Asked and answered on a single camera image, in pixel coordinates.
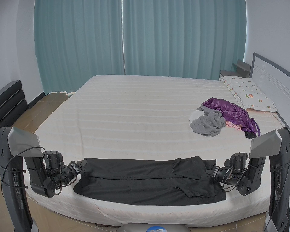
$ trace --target tile floor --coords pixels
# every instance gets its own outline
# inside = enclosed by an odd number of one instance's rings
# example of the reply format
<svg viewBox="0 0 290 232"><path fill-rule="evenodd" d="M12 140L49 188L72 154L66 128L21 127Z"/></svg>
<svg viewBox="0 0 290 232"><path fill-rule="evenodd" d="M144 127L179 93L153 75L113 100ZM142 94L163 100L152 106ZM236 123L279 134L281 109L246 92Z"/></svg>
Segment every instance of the tile floor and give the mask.
<svg viewBox="0 0 290 232"><path fill-rule="evenodd" d="M45 96L31 109L28 109L14 123L14 126L26 131L35 132L36 129L45 121L45 119L67 99L68 96L61 93L49 94ZM31 215L36 220L40 232L113 232L117 230L117 228L98 227L94 223L82 222L62 216L40 206L29 196L27 197ZM264 220L265 213L261 213L225 225L190 229L192 232L261 232L263 229ZM0 225L0 231L12 232L14 229L5 201L1 194Z"/></svg>

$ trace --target white wall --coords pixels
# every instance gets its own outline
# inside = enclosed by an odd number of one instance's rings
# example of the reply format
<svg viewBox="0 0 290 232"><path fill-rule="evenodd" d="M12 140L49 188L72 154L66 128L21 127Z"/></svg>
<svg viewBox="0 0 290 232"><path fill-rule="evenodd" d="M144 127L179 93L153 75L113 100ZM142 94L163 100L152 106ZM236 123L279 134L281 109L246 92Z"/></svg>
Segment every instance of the white wall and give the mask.
<svg viewBox="0 0 290 232"><path fill-rule="evenodd" d="M0 88L21 80L27 103L43 92L35 56L34 1L0 1Z"/></svg>
<svg viewBox="0 0 290 232"><path fill-rule="evenodd" d="M246 0L244 61L256 52L290 71L290 0Z"/></svg>

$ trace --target mattress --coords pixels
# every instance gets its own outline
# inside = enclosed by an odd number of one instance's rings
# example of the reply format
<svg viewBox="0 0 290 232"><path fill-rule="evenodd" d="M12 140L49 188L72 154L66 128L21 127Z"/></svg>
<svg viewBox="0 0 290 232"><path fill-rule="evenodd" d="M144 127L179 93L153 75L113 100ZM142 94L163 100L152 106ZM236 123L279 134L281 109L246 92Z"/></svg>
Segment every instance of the mattress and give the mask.
<svg viewBox="0 0 290 232"><path fill-rule="evenodd" d="M189 115L211 97L237 101L221 81L153 76L94 76L37 129L41 146L62 153L64 162L89 158L174 160L199 155L223 166L233 153L249 153L244 132L223 127L214 137L196 134ZM282 128L268 112L249 110L265 134ZM29 186L29 174L24 173ZM267 211L269 159L260 188L248 196L233 190L226 200L192 206L136 206L74 193L74 185L46 198L27 190L39 204L78 220L121 226L130 222L215 226Z"/></svg>

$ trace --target purple clothing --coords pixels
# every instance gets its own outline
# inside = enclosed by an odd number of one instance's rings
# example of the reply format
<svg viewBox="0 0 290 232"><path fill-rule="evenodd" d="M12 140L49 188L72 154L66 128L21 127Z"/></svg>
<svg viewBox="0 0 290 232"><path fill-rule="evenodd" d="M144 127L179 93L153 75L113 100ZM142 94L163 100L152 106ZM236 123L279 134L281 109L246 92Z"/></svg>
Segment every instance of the purple clothing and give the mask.
<svg viewBox="0 0 290 232"><path fill-rule="evenodd" d="M210 109L221 111L225 120L230 121L235 125L243 125L243 131L252 133L258 132L258 136L260 136L260 128L255 120L250 118L248 112L238 105L224 99L217 99L213 97L205 101L203 105Z"/></svg>

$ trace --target white headboard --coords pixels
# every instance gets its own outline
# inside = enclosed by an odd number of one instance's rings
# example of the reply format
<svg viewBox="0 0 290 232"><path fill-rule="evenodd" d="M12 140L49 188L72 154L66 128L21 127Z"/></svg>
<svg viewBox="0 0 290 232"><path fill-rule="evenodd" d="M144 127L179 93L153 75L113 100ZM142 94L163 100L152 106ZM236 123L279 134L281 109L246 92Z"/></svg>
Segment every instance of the white headboard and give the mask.
<svg viewBox="0 0 290 232"><path fill-rule="evenodd" d="M290 72L254 53L250 78L274 102L279 117L290 130Z"/></svg>

